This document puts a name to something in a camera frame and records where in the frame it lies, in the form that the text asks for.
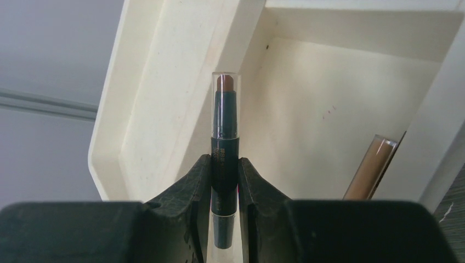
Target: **scuff mark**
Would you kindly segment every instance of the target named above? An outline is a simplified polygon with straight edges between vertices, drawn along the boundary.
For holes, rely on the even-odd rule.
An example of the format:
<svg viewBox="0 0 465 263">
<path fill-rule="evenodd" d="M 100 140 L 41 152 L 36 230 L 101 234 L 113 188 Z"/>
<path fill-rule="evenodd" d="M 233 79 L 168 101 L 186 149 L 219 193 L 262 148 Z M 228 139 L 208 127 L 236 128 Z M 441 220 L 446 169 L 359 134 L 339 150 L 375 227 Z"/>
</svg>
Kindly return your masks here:
<svg viewBox="0 0 465 263">
<path fill-rule="evenodd" d="M 118 211 L 116 212 L 115 216 L 113 216 L 112 219 L 112 224 L 116 224 L 118 222 L 118 219 L 120 218 L 121 214 L 123 213 L 123 208 L 119 208 Z"/>
<path fill-rule="evenodd" d="M 444 214 L 443 218 L 441 220 L 439 220 L 440 223 L 442 221 L 444 221 L 444 219 L 446 219 L 446 216 L 449 215 L 449 213 L 452 211 L 452 207 L 453 207 L 453 202 L 452 202 L 451 206 L 449 207 L 449 209 L 447 210 L 447 212 Z"/>
</svg>

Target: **concealer tube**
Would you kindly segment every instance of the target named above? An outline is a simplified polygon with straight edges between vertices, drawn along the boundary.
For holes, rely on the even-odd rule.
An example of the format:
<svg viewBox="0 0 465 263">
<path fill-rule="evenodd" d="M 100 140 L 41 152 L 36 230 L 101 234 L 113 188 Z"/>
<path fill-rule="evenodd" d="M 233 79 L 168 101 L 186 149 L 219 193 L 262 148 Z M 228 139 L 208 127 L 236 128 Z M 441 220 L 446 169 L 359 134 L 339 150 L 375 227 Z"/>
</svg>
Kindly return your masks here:
<svg viewBox="0 0 465 263">
<path fill-rule="evenodd" d="M 237 165 L 239 160 L 240 75 L 212 74 L 212 204 L 215 247 L 228 249 L 233 243 L 237 210 Z"/>
<path fill-rule="evenodd" d="M 344 200 L 369 200 L 397 142 L 375 135 L 344 195 Z"/>
</svg>

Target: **lipstick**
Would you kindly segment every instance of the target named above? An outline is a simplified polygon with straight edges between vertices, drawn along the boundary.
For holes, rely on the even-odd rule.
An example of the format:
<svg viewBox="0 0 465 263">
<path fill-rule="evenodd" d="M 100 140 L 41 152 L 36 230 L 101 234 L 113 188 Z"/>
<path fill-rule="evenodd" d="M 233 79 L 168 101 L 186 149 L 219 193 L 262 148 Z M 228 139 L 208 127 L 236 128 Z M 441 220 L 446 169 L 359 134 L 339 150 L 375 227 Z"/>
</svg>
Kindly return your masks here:
<svg viewBox="0 0 465 263">
<path fill-rule="evenodd" d="M 238 92 L 240 76 L 212 74 L 212 204 L 213 235 L 217 248 L 233 243 L 234 214 L 237 210 L 237 163 L 239 160 Z"/>
</svg>

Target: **transparent plastic cap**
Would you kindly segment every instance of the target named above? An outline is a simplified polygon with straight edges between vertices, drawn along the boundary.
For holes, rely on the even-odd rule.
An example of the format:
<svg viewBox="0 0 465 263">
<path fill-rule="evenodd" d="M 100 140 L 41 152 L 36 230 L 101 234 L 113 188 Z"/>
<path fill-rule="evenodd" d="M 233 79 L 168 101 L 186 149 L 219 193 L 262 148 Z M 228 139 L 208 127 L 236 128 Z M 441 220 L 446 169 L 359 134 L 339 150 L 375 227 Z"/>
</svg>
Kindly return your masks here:
<svg viewBox="0 0 465 263">
<path fill-rule="evenodd" d="M 212 73 L 212 137 L 239 137 L 241 76 L 237 73 Z"/>
<path fill-rule="evenodd" d="M 369 200 L 392 158 L 398 143 L 375 135 L 345 192 L 346 200 Z"/>
</svg>

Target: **black holder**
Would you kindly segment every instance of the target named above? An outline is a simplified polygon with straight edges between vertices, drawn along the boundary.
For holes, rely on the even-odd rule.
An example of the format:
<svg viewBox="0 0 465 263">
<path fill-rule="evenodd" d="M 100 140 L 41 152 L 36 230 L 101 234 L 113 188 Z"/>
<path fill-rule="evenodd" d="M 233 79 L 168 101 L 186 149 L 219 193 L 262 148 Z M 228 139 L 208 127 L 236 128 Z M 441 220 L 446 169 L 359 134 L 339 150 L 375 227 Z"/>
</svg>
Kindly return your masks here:
<svg viewBox="0 0 465 263">
<path fill-rule="evenodd" d="M 0 262 L 205 262 L 210 156 L 145 204 L 21 203 L 0 213 Z M 293 201 L 239 161 L 244 262 L 457 262 L 421 205 Z"/>
</svg>

